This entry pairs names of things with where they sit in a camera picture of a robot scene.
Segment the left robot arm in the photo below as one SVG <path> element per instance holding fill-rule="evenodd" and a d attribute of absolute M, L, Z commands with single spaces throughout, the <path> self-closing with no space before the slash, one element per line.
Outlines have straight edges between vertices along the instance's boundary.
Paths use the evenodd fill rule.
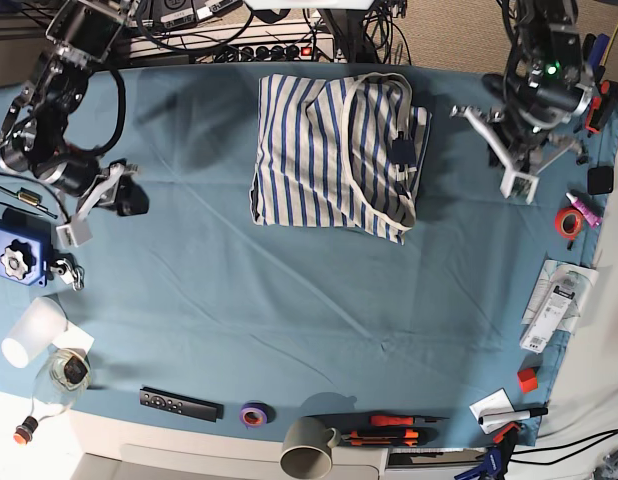
<path fill-rule="evenodd" d="M 476 107 L 457 107 L 456 116 L 472 113 L 485 122 L 523 173 L 539 174 L 549 160 L 542 149 L 550 145 L 556 157 L 576 155 L 588 161 L 584 143 L 554 132 L 581 116 L 594 94 L 594 74 L 586 63 L 577 29 L 575 1 L 500 1 L 510 49 L 504 71 L 482 76 L 484 88 L 501 102 L 485 114 Z"/>

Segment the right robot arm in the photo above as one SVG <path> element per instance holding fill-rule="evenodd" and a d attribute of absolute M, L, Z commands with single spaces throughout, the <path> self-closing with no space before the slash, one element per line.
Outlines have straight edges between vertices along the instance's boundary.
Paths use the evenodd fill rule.
<path fill-rule="evenodd" d="M 120 217 L 143 215 L 149 198 L 135 183 L 136 166 L 101 158 L 120 140 L 126 119 L 126 87 L 108 61 L 121 32 L 130 26 L 137 1 L 67 1 L 45 32 L 43 51 L 0 130 L 0 165 L 5 175 L 30 173 L 53 195 L 67 194 L 84 212 L 100 208 Z M 64 138 L 70 115 L 82 103 L 90 78 L 103 68 L 116 85 L 117 113 L 111 137 L 89 149 Z"/>

